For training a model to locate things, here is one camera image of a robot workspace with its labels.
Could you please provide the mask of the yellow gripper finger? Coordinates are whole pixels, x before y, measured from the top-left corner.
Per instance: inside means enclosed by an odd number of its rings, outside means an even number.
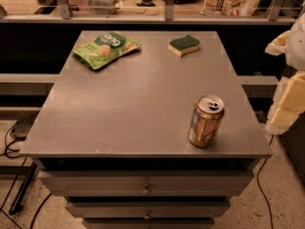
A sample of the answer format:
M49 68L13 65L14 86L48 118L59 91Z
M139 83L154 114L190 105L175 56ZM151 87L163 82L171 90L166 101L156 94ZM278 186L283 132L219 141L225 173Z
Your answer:
M266 131L282 135L290 129L298 117L305 112L305 72L297 72L278 82L273 105L267 115Z
M277 38L267 45L265 52L270 55L283 54L286 51L286 43L289 33L289 31L281 33Z

